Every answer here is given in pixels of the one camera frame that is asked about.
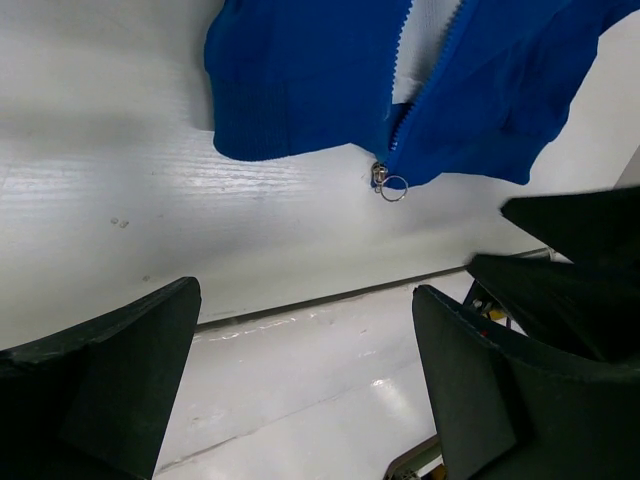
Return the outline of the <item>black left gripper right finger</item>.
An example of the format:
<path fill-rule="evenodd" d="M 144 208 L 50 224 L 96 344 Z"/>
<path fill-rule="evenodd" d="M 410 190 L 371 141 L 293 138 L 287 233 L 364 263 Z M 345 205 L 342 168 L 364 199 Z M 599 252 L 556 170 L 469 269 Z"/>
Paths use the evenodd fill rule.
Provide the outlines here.
<path fill-rule="evenodd" d="M 638 369 L 548 346 L 431 286 L 412 315 L 449 478 L 638 478 Z"/>

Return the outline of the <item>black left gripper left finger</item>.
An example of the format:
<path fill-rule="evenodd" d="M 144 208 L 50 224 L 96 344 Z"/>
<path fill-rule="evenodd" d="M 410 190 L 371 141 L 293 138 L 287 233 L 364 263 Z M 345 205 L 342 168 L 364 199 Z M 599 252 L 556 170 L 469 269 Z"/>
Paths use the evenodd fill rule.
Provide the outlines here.
<path fill-rule="evenodd" d="M 2 478 L 152 478 L 200 307 L 183 277 L 3 350 Z"/>

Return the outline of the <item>blue white red jacket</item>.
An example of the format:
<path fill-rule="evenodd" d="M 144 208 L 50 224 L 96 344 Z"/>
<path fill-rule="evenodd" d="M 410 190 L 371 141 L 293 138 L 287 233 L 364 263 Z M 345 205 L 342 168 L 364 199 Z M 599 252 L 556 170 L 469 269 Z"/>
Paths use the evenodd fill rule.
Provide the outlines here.
<path fill-rule="evenodd" d="M 526 184 L 566 124 L 600 36 L 635 1 L 455 1 L 435 62 L 395 101 L 408 1 L 228 1 L 204 44 L 213 144 L 264 161 L 354 144 L 377 190 L 443 173 Z"/>

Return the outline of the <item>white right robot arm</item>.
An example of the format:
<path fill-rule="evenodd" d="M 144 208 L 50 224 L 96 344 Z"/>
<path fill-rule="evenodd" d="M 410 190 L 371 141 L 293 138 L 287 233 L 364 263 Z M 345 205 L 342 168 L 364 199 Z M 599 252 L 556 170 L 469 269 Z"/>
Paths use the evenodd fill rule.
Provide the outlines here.
<path fill-rule="evenodd" d="M 638 361 L 638 187 L 512 198 L 501 213 L 562 258 L 477 254 L 474 279 L 529 337 L 592 360 Z"/>

